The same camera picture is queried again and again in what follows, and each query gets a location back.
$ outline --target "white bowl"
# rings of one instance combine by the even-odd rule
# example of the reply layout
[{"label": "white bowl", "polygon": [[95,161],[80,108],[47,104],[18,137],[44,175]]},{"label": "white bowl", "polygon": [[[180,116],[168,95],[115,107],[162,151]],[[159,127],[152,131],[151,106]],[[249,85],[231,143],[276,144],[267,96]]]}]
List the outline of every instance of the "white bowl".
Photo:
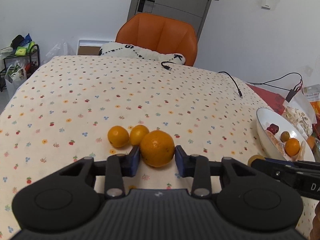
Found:
[{"label": "white bowl", "polygon": [[[297,131],[297,129],[286,119],[284,119],[281,115],[276,112],[268,109],[268,108],[259,108],[256,112],[257,114],[257,131],[260,139],[260,143],[268,155],[269,158],[278,159],[278,160],[287,160],[291,161],[292,159],[285,155],[283,156],[277,148],[273,145],[265,130],[269,127],[270,124],[274,123],[279,126],[279,131],[275,134],[277,140],[280,141],[280,135],[284,131],[288,131],[290,134],[290,138],[296,138],[300,144],[302,141],[306,141],[302,135]],[[306,142],[304,161],[314,162],[315,158],[312,154],[310,147]]]}]

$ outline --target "orange fruit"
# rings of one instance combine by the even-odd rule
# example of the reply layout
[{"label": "orange fruit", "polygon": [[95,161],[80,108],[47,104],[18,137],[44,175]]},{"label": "orange fruit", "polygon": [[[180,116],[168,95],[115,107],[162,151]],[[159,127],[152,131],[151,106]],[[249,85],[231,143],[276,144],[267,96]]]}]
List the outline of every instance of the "orange fruit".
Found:
[{"label": "orange fruit", "polygon": [[174,142],[172,137],[160,130],[148,133],[140,143],[142,160],[153,167],[168,164],[174,155]]},{"label": "orange fruit", "polygon": [[130,132],[130,143],[132,145],[140,145],[143,137],[149,133],[149,130],[147,127],[145,127],[142,124],[139,124],[132,128]]},{"label": "orange fruit", "polygon": [[259,154],[253,155],[253,156],[251,156],[251,157],[249,158],[249,160],[248,160],[248,166],[251,167],[252,162],[255,161],[256,159],[266,160],[266,158],[263,157],[262,155],[259,155]]},{"label": "orange fruit", "polygon": [[120,148],[129,142],[129,133],[123,127],[116,125],[108,131],[108,140],[113,147]]},{"label": "orange fruit", "polygon": [[313,136],[309,136],[307,139],[307,144],[309,145],[310,149],[312,150],[316,143],[316,139]]},{"label": "orange fruit", "polygon": [[290,138],[289,140],[286,141],[284,145],[284,150],[287,155],[290,157],[295,156],[298,154],[300,150],[300,143],[296,138]]}]

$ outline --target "black metal rack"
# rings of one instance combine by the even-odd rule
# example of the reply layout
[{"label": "black metal rack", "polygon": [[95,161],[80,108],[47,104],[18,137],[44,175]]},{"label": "black metal rack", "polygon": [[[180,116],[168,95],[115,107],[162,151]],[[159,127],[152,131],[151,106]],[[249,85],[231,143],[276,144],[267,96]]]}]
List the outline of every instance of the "black metal rack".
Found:
[{"label": "black metal rack", "polygon": [[[23,55],[23,56],[17,56],[15,54],[11,54],[9,56],[7,56],[6,58],[3,59],[3,63],[4,63],[4,69],[0,71],[0,92],[2,92],[6,85],[5,85],[5,80],[4,80],[4,77],[5,77],[5,74],[7,73],[7,66],[6,66],[6,60],[8,59],[13,59],[13,58],[19,58],[19,57],[29,57],[29,63],[30,63],[30,68],[27,72],[27,78],[29,78],[40,66],[40,50],[39,50],[39,45],[38,44],[35,44],[33,45],[31,48],[30,48],[30,53],[27,53],[26,55]],[[37,53],[37,62],[34,62],[32,64],[32,56]]]}]

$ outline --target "leather chair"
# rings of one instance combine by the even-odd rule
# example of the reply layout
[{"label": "leather chair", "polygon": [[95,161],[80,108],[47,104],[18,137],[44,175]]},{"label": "leather chair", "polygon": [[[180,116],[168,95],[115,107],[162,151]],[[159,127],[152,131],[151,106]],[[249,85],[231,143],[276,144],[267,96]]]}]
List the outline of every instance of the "leather chair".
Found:
[{"label": "leather chair", "polygon": [[188,66],[193,66],[198,51],[196,34],[190,24],[148,13],[139,13],[126,22],[116,42],[162,54],[180,53]]}]

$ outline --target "screw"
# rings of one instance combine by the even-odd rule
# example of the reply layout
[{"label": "screw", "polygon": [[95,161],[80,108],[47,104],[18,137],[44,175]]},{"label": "screw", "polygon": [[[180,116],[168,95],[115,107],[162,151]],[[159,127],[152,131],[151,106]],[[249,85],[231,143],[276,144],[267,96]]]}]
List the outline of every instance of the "screw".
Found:
[{"label": "screw", "polygon": [[110,188],[107,190],[107,195],[110,197],[118,197],[122,194],[122,190],[119,188]]},{"label": "screw", "polygon": [[201,188],[195,189],[194,194],[199,197],[205,197],[210,194],[210,191],[207,190],[206,188],[201,187]]}]

